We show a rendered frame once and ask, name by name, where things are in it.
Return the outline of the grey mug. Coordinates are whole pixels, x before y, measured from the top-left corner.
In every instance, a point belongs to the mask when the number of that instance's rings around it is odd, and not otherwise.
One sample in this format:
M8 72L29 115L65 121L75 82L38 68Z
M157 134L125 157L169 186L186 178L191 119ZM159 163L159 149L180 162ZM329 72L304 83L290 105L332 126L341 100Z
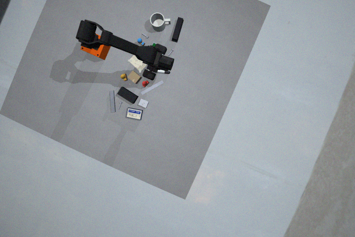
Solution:
M170 19L164 19L164 16L158 12L151 16L150 21L153 29L157 32L163 31L166 24L171 24Z

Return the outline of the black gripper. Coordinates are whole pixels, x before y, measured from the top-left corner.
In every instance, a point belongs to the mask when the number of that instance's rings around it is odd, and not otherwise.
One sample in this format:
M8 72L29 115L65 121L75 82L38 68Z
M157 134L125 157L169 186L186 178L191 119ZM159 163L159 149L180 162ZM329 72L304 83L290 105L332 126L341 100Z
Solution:
M156 44L155 47L159 48L160 51L163 52L162 54L165 55L165 53L166 53L166 51L167 51L167 48L166 48L165 46L160 45L160 44ZM150 80L154 80L154 78L155 78L155 76L156 76L155 73L157 73L158 70L156 70L155 67L150 66L150 65L147 66L147 69L148 69L148 70L146 70L146 69L144 70L142 76L143 76L143 77L146 77L146 78L148 78L148 79L150 79ZM153 73L153 72L155 72L155 73Z

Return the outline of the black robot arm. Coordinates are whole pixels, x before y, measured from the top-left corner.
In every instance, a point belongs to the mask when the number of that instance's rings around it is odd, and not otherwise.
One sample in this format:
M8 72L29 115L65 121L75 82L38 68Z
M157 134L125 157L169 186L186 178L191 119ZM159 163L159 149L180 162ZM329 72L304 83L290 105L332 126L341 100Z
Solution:
M101 37L98 39L96 28L102 30ZM112 46L127 53L133 54L142 63L155 67L156 70L168 71L172 69L174 59L162 55L162 51L155 46L138 46L125 39L113 35L104 30L102 26L90 20L81 20L76 39L81 42L81 46L98 50L100 45Z

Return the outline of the cream paper card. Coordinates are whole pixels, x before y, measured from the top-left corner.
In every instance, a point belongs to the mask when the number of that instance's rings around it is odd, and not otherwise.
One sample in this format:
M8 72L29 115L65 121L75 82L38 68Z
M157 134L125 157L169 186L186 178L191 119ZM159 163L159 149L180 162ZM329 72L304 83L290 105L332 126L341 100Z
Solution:
M137 59L137 57L135 55L133 55L130 59L128 59L128 61L131 62L131 64L137 69L139 70L139 73L141 73L142 69L147 65L142 63L143 61Z

